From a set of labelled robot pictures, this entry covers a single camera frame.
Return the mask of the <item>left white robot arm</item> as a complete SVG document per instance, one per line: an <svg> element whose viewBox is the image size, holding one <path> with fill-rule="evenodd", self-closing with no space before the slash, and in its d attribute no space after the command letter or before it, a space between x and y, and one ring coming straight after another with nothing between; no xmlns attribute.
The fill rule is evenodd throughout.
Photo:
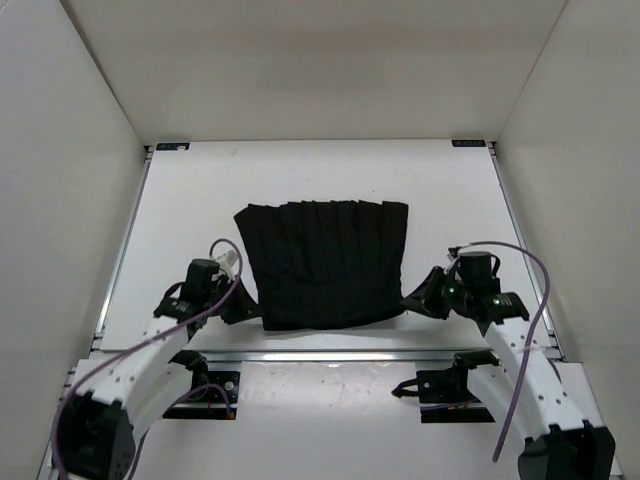
<svg viewBox="0 0 640 480"><path fill-rule="evenodd" d="M52 425L60 478L130 479L151 426L175 405L216 395L231 407L224 386L210 380L206 359L188 345L210 318L237 320L251 310L242 270L235 249L193 260L137 343L73 383Z"/></svg>

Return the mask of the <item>black pleated skirt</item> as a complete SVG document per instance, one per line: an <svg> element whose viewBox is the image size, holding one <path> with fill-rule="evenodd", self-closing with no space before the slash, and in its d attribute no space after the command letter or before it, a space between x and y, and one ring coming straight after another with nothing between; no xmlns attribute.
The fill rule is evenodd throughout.
<svg viewBox="0 0 640 480"><path fill-rule="evenodd" d="M360 327L403 313L402 202L250 204L235 217L265 330Z"/></svg>

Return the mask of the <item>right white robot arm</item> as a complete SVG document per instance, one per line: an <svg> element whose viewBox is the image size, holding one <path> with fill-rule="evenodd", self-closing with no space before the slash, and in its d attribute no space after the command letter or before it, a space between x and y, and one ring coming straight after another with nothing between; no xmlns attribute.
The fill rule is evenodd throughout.
<svg viewBox="0 0 640 480"><path fill-rule="evenodd" d="M451 264L434 267L405 297L405 309L434 319L455 313L472 320L488 348L455 354L445 370L420 370L393 395L416 397L423 412L480 403L500 424L492 458L509 434L522 447L522 479L607 479L615 440L571 398L534 338L535 321L521 298L501 287L500 259L490 252L450 251Z"/></svg>

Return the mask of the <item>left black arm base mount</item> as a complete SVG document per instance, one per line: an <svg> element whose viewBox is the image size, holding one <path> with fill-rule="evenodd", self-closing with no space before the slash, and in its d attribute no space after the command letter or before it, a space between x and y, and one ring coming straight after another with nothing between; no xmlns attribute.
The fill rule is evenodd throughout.
<svg viewBox="0 0 640 480"><path fill-rule="evenodd" d="M237 418L241 372L216 367L198 352L182 350L171 363L190 375L190 389L163 414L163 419L221 420Z"/></svg>

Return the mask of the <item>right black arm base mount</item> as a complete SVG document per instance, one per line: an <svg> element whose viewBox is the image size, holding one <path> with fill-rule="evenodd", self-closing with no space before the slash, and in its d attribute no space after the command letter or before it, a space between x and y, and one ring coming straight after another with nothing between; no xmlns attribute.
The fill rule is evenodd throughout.
<svg viewBox="0 0 640 480"><path fill-rule="evenodd" d="M417 398L422 424L494 423L488 409L468 388L469 373L485 365L499 365L490 350L456 353L449 368L418 370L391 394L398 399Z"/></svg>

